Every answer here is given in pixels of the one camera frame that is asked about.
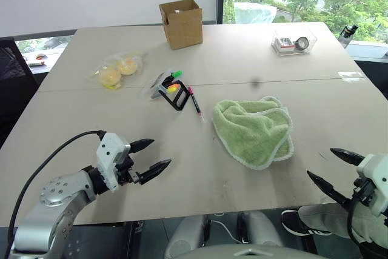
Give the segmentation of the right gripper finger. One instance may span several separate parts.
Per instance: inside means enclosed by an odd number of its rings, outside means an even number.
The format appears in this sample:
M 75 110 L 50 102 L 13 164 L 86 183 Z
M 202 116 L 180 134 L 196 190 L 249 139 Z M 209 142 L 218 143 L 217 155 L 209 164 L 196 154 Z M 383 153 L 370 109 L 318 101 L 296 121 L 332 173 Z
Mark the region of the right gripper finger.
M 330 151 L 339 159 L 354 166 L 358 166 L 365 159 L 364 156 L 358 153 L 342 148 L 330 148 Z
M 334 189 L 334 186 L 331 185 L 328 181 L 326 181 L 324 178 L 319 177 L 318 175 L 312 173 L 311 171 L 307 170 L 307 174 L 310 177 L 310 179 L 313 181 L 313 183 L 328 197 L 330 197 L 332 200 L 334 200 L 336 203 L 338 203 L 341 207 L 349 207 L 350 206 L 350 199 L 342 195 L 341 193 L 337 192 Z

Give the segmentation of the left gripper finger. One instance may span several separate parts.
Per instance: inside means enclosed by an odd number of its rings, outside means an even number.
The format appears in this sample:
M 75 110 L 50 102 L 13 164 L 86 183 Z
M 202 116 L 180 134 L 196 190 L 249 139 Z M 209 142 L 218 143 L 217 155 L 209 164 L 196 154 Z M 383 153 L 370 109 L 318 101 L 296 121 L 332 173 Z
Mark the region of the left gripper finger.
M 150 139 L 150 138 L 144 138 L 144 139 L 134 141 L 134 142 L 130 143 L 129 153 L 136 153 L 136 152 L 139 152 L 141 150 L 144 150 L 146 147 L 151 145 L 151 143 L 153 143 L 154 141 L 155 141 L 154 139 Z
M 147 171 L 143 173 L 138 173 L 140 185 L 143 185 L 149 182 L 150 180 L 154 179 L 159 174 L 161 174 L 164 171 L 164 169 L 168 167 L 171 161 L 172 161 L 171 159 L 162 160 L 150 166 Z

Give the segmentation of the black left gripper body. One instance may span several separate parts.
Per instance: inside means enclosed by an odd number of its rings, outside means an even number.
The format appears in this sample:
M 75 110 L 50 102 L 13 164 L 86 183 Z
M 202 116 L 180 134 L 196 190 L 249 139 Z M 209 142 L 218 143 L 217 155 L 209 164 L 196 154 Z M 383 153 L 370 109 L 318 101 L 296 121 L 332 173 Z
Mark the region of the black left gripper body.
M 140 182 L 139 173 L 133 170 L 133 165 L 134 161 L 131 159 L 130 155 L 126 155 L 120 163 L 116 163 L 116 176 L 120 186 L 128 183 L 136 184 Z

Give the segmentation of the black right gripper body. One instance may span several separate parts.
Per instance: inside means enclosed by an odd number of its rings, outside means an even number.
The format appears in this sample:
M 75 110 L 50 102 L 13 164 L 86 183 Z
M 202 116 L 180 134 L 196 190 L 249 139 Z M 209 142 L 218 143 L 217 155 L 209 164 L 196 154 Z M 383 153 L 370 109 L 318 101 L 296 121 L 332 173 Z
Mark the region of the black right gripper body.
M 351 202 L 360 202 L 366 207 L 369 207 L 371 200 L 374 197 L 376 186 L 370 178 L 359 177 L 353 182 L 355 188 L 351 199 L 346 199 L 343 208 L 346 211 L 350 210 Z

